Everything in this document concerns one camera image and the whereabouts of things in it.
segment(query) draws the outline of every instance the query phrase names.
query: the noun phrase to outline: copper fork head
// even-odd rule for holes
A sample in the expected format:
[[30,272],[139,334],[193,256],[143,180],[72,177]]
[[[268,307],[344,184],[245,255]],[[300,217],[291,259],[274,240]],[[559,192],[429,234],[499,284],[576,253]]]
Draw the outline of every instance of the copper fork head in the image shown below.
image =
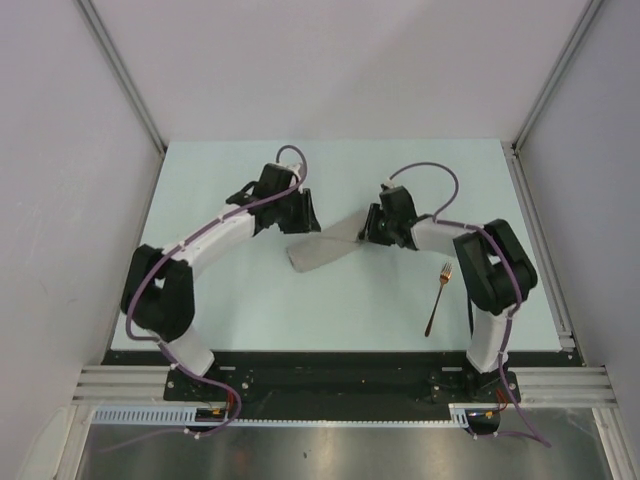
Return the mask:
[[453,269],[453,265],[451,262],[447,262],[442,266],[442,270],[440,270],[440,280],[443,282],[448,282],[451,279],[451,270]]

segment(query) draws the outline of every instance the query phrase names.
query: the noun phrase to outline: white wall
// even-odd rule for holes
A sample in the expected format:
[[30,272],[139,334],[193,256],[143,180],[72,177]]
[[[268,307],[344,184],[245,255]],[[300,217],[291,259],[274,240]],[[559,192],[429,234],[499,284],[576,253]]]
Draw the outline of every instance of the white wall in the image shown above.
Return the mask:
[[159,159],[70,0],[0,14],[0,477],[99,354]]
[[605,2],[523,161],[571,317],[640,446],[640,3]]
[[512,140],[586,0],[95,0],[171,140]]

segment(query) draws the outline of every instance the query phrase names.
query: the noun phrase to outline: metal corner post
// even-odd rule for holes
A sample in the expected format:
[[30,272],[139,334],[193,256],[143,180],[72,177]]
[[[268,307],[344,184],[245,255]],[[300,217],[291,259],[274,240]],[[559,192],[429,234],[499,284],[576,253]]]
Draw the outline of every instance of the metal corner post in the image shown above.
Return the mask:
[[129,74],[118,50],[113,43],[113,40],[109,36],[109,32],[107,31],[104,22],[100,18],[96,7],[94,6],[91,0],[74,0],[77,5],[80,14],[84,18],[87,28],[91,31],[91,34],[95,38],[98,47],[104,54],[109,67],[111,68],[118,84],[122,88],[122,92],[125,97],[129,101],[131,107],[133,108],[136,116],[140,120],[145,132],[149,136],[149,139],[155,146],[156,150],[160,154],[160,157],[164,159],[165,152],[167,151],[167,146],[162,141],[160,136],[160,132],[156,127],[151,114],[144,101],[142,100],[142,96],[140,92],[136,88],[131,75]]
[[578,49],[582,45],[604,3],[605,0],[589,0],[582,11],[582,15],[580,16],[578,23],[573,28],[571,35],[569,35],[560,56],[556,60],[556,63],[551,69],[551,73],[549,73],[542,90],[533,103],[533,107],[529,111],[529,114],[527,115],[522,127],[520,127],[516,138],[512,142],[516,153],[519,153],[522,149],[531,129],[549,103],[549,100],[558,87],[560,80],[562,80],[564,75],[567,73],[569,66],[571,65]]

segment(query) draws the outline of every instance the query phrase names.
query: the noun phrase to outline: black cable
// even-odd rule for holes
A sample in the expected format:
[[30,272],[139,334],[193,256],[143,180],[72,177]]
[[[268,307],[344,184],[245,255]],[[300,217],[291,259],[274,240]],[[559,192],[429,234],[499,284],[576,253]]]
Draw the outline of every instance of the black cable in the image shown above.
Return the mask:
[[467,295],[467,315],[469,316],[469,332],[473,337],[473,304],[469,295]]

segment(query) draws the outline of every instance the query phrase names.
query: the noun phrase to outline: wooden fork handle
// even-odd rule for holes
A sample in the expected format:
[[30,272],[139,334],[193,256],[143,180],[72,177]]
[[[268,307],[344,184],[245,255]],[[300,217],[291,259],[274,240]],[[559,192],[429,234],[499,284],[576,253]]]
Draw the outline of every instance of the wooden fork handle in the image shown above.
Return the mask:
[[444,283],[440,284],[440,290],[438,290],[438,296],[436,297],[436,303],[433,306],[433,311],[431,312],[431,317],[429,318],[429,323],[427,324],[427,329],[424,331],[424,336],[428,337],[431,335],[431,327],[433,326],[433,319],[436,318],[436,308],[438,308],[438,302],[440,301],[440,294],[442,293],[442,289],[444,288]]

